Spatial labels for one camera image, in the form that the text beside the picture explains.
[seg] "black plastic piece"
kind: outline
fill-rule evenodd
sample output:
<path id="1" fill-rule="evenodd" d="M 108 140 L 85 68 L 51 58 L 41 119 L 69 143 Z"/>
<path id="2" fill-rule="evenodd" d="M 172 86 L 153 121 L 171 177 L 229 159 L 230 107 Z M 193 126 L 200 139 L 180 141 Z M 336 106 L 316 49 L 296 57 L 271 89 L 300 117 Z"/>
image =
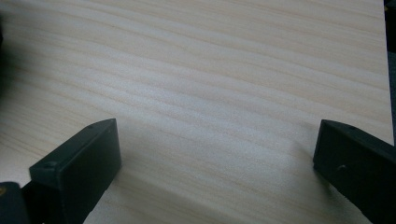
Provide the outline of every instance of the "black plastic piece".
<path id="1" fill-rule="evenodd" d="M 323 120 L 314 168 L 373 223 L 396 223 L 394 146 L 353 126 Z"/>
<path id="2" fill-rule="evenodd" d="M 21 195 L 20 185 L 17 183 L 0 183 L 0 223 L 29 223 L 29 217 Z"/>
<path id="3" fill-rule="evenodd" d="M 30 223 L 83 223 L 119 169 L 116 120 L 84 128 L 30 167 L 21 191 Z"/>
<path id="4" fill-rule="evenodd" d="M 3 43 L 3 28 L 2 28 L 2 17 L 0 16 L 0 48 L 1 44 Z"/>

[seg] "dark object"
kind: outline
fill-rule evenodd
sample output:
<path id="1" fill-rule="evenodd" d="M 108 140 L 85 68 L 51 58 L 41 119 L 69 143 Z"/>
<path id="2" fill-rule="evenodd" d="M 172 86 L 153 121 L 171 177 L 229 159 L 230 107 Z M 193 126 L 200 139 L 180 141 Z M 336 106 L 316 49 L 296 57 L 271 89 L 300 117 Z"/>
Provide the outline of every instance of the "dark object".
<path id="1" fill-rule="evenodd" d="M 396 223 L 395 148 L 353 126 L 320 124 L 314 168 L 373 223 Z"/>
<path id="2" fill-rule="evenodd" d="M 1 47 L 1 44 L 3 43 L 3 27 L 2 27 L 2 23 L 3 23 L 3 19 L 0 16 L 0 47 Z"/>
<path id="3" fill-rule="evenodd" d="M 0 223 L 83 223 L 119 169 L 116 120 L 94 123 L 30 167 L 21 190 L 0 183 Z"/>
<path id="4" fill-rule="evenodd" d="M 390 52 L 396 52 L 396 2 L 385 2 L 385 27 L 387 32 L 387 48 Z"/>

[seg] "black clamp jaw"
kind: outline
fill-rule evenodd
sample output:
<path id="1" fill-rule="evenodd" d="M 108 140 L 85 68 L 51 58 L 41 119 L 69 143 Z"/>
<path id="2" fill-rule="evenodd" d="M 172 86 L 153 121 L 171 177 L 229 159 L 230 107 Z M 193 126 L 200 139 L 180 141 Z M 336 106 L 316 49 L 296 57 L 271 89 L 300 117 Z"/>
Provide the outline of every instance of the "black clamp jaw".
<path id="1" fill-rule="evenodd" d="M 323 120 L 314 168 L 373 223 L 396 223 L 396 150 L 353 126 Z"/>
<path id="2" fill-rule="evenodd" d="M 0 223 L 83 223 L 120 166 L 116 120 L 94 123 L 30 167 L 22 189 L 0 183 Z"/>

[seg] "light-colored wood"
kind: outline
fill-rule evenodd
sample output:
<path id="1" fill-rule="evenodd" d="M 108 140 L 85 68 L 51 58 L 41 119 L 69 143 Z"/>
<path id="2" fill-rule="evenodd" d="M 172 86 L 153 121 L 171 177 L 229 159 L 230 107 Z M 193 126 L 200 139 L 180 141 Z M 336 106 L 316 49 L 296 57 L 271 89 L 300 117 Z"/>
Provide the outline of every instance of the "light-colored wood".
<path id="1" fill-rule="evenodd" d="M 382 0 L 2 1 L 0 180 L 116 118 L 86 223 L 368 223 L 312 169 L 321 119 L 393 142 Z"/>

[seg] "wood grain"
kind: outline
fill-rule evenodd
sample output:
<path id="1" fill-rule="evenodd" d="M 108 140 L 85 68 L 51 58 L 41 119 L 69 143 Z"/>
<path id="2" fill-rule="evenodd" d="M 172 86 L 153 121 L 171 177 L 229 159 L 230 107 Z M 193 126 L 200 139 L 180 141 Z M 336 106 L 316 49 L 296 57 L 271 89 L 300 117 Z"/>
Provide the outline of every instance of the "wood grain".
<path id="1" fill-rule="evenodd" d="M 321 119 L 393 143 L 379 0 L 2 1 L 0 176 L 116 118 L 85 223 L 368 223 L 312 169 Z"/>

